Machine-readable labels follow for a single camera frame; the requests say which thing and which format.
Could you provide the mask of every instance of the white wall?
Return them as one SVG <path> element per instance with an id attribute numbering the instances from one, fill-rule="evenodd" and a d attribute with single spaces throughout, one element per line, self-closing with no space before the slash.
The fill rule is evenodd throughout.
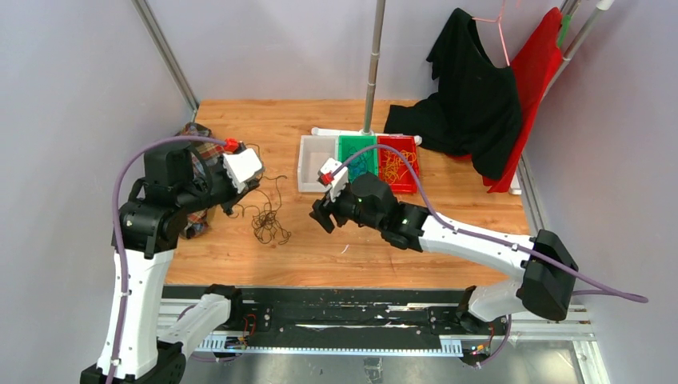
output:
<path id="1" fill-rule="evenodd" d="M 678 2 L 648 3 L 619 0 L 603 15 L 527 148 L 546 221 L 580 270 L 650 298 L 584 299 L 616 384 L 676 376 Z"/>
<path id="2" fill-rule="evenodd" d="M 0 99 L 2 381 L 78 382 L 110 314 L 115 174 L 188 107 L 130 1 L 2 2 Z"/>
<path id="3" fill-rule="evenodd" d="M 376 1 L 150 0 L 200 99 L 364 98 Z M 508 0 L 512 57 L 560 0 Z M 495 18 L 501 0 L 388 0 L 377 98 L 425 98 L 435 90 L 431 46 L 452 11 Z M 497 27 L 479 25 L 483 44 L 505 66 Z"/>

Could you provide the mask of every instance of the pink hanger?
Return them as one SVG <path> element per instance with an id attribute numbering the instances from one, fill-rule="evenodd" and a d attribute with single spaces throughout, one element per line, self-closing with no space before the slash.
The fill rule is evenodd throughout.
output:
<path id="1" fill-rule="evenodd" d="M 516 7 L 520 5 L 520 0 L 517 1 Z M 497 19 L 491 20 L 488 18 L 473 18 L 473 20 L 476 20 L 478 22 L 495 22 L 497 26 L 499 27 L 499 37 L 501 38 L 501 47 L 504 48 L 504 57 L 506 58 L 506 66 L 511 66 L 511 62 L 509 61 L 509 53 L 506 51 L 506 43 L 504 42 L 504 31 L 501 30 L 501 19 L 504 17 L 504 8 L 506 7 L 506 0 L 502 0 L 501 2 L 501 11 L 499 12 L 499 16 L 497 16 Z"/>

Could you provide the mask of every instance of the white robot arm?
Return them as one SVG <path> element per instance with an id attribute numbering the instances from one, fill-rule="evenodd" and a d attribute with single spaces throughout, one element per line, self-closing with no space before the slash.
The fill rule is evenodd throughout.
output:
<path id="1" fill-rule="evenodd" d="M 230 139 L 231 147 L 225 148 L 233 153 L 223 154 L 212 169 L 203 162 L 205 177 L 193 178 L 190 156 L 195 150 L 187 140 L 170 141 L 144 154 L 146 176 L 137 180 L 120 208 L 126 268 L 116 251 L 115 295 L 106 342 L 97 363 L 82 371 L 81 384 L 180 382 L 186 359 L 205 337 L 242 317 L 237 311 L 240 290 L 214 285 L 176 324 L 157 335 L 162 288 L 187 214 L 216 205 L 230 213 L 233 205 L 259 186 L 264 171 L 254 150 Z M 138 198 L 141 188 L 144 198 Z M 125 293 L 121 293 L 123 279 Z"/>
<path id="2" fill-rule="evenodd" d="M 466 290 L 457 317 L 467 331 L 475 332 L 486 322 L 526 310 L 548 320 L 565 319 L 575 278 L 525 251 L 538 249 L 577 270 L 554 233 L 542 230 L 530 238 L 457 222 L 425 206 L 398 202 L 388 184 L 374 174 L 363 174 L 348 183 L 348 170 L 334 159 L 327 160 L 319 176 L 327 191 L 323 199 L 315 201 L 310 216 L 328 233 L 334 229 L 331 215 L 338 226 L 352 220 L 379 230 L 381 237 L 397 248 L 451 254 L 508 276 L 493 286 Z M 488 238 L 500 238 L 503 244 Z"/>

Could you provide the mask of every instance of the black shirt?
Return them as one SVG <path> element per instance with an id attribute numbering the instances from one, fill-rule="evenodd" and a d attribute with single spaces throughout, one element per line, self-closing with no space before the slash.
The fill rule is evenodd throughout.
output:
<path id="1" fill-rule="evenodd" d="M 438 91 L 415 106 L 391 106 L 385 132 L 418 134 L 423 148 L 453 156 L 471 154 L 479 174 L 501 178 L 522 123 L 512 69 L 490 62 L 476 22 L 459 8 L 426 61 Z"/>

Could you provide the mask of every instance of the wooden tabletop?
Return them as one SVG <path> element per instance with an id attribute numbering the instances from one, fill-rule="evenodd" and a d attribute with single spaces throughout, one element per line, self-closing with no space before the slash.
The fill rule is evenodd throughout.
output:
<path id="1" fill-rule="evenodd" d="M 383 129 L 390 104 L 374 106 L 373 128 Z M 359 130 L 364 101 L 204 101 L 196 122 L 208 126 L 217 138 L 236 138 L 261 147 L 269 177 L 279 180 L 281 225 L 291 232 L 289 241 L 261 244 L 253 234 L 252 215 L 228 218 L 218 211 L 209 232 L 181 240 L 169 268 L 169 284 L 237 286 L 332 286 L 383 288 L 455 288 L 488 285 L 505 276 L 488 267 L 447 254 L 398 250 L 370 228 L 348 223 L 327 234 L 309 217 L 311 205 L 321 194 L 297 191 L 297 160 L 300 136 L 311 128 Z M 481 176 L 470 162 L 458 162 L 429 150 L 418 149 L 421 181 L 433 205 L 442 214 L 491 230 L 527 234 L 528 224 L 520 198 L 487 194 Z M 260 189 L 277 207 L 275 184 L 262 180 Z M 421 197 L 402 194 L 400 200 L 423 205 Z M 250 193 L 243 205 L 260 206 L 262 194 Z"/>

